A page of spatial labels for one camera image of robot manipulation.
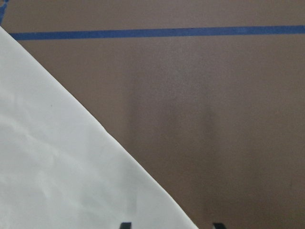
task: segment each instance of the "black object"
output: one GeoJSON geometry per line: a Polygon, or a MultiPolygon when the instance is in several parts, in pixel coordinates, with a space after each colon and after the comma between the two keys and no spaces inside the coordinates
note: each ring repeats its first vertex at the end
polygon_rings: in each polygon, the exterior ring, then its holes
{"type": "Polygon", "coordinates": [[[132,223],[127,222],[127,223],[121,223],[120,229],[131,229],[132,228],[132,223]]]}
{"type": "Polygon", "coordinates": [[[213,223],[213,229],[226,229],[223,223],[213,223]]]}

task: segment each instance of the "brown surface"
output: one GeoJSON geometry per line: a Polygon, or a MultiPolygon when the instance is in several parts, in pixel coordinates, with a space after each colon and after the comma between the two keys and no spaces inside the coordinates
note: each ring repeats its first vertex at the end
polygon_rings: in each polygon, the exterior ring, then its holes
{"type": "MultiPolygon", "coordinates": [[[[75,1],[26,2],[10,1],[7,31],[304,23],[297,1],[89,1],[81,19],[75,1]]],[[[286,229],[305,228],[304,38],[20,43],[199,228],[286,229]]]]}

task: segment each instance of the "white paper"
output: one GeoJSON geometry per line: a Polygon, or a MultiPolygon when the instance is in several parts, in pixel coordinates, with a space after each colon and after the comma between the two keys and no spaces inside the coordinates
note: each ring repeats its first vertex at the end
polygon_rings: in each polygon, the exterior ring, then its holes
{"type": "Polygon", "coordinates": [[[122,222],[197,228],[0,27],[0,229],[118,229],[122,222]]]}

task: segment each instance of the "blue painter's tape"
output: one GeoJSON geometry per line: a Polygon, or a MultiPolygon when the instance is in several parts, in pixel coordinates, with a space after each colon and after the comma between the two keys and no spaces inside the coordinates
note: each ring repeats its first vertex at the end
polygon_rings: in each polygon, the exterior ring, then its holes
{"type": "Polygon", "coordinates": [[[3,4],[0,6],[0,25],[2,23],[5,10],[6,10],[7,6],[8,6],[8,2],[9,2],[9,0],[3,0],[3,4]]]}
{"type": "Polygon", "coordinates": [[[11,33],[16,40],[305,34],[305,25],[11,33]]]}

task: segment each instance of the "white fabric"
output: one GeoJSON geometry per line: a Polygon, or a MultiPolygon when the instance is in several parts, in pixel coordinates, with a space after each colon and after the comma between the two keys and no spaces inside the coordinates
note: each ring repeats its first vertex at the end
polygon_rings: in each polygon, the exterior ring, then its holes
{"type": "Polygon", "coordinates": [[[0,27],[0,228],[118,229],[122,222],[197,228],[0,27]]]}

